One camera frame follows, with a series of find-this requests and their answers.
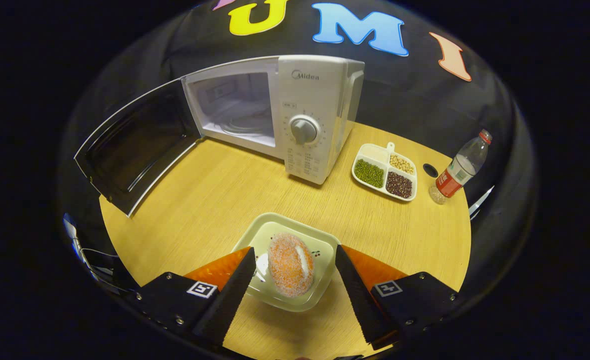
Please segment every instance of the letter m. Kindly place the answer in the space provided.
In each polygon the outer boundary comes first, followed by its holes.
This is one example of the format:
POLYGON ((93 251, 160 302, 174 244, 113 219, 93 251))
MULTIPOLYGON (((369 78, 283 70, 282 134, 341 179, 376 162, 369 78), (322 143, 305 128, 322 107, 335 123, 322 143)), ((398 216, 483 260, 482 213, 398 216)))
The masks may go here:
POLYGON ((407 57, 408 50, 404 48, 400 25, 404 22, 389 14, 374 11, 359 20, 355 14, 345 6, 329 2, 313 4, 314 9, 320 13, 319 34, 313 36, 318 43, 338 44, 343 42, 343 36, 337 32, 341 27, 353 44, 361 44, 371 32, 375 32, 375 38, 368 45, 372 48, 387 53, 407 57))

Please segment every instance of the pink letter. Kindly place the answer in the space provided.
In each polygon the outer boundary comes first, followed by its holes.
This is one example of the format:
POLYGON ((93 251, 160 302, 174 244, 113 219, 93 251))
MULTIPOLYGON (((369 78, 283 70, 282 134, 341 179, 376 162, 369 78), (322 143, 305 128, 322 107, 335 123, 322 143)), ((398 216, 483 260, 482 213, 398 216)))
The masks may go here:
POLYGON ((224 7, 228 4, 232 4, 234 3, 235 0, 219 0, 219 4, 217 4, 217 6, 213 7, 213 11, 219 9, 220 7, 224 7))
POLYGON ((441 46, 441 54, 444 58, 439 60, 439 65, 462 80, 466 80, 467 82, 473 80, 464 66, 464 59, 462 59, 460 54, 462 51, 461 48, 449 39, 443 38, 434 32, 428 32, 428 34, 437 39, 439 46, 441 46))

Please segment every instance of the red bottle label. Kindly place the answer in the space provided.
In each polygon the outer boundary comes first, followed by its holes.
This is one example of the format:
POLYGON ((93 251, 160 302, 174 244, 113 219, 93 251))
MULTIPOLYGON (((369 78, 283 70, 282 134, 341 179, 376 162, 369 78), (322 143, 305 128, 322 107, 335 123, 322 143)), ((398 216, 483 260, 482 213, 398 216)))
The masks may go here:
POLYGON ((435 185, 437 185, 439 192, 443 196, 446 196, 446 198, 451 198, 461 187, 461 184, 450 175, 448 168, 435 180, 435 185))

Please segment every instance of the microwave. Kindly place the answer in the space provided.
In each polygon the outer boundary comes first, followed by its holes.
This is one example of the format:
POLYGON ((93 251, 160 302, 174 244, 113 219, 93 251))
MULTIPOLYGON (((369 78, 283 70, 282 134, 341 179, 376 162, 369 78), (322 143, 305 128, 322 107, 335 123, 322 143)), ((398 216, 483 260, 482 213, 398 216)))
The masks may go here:
POLYGON ((75 160, 128 216, 201 137, 279 158, 287 173, 320 185, 352 130, 364 67, 342 57, 275 55, 195 71, 122 107, 75 160))

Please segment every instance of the plastic bottle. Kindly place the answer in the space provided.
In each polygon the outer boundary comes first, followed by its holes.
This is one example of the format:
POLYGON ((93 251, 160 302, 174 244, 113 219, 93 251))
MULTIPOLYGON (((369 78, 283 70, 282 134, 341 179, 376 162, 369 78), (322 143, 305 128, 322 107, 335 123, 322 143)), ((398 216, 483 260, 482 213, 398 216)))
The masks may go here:
POLYGON ((443 204, 451 198, 468 180, 471 180, 479 172, 486 160, 488 146, 493 137, 483 129, 478 137, 475 137, 460 148, 455 158, 450 162, 435 183, 430 186, 428 192, 435 203, 443 204))

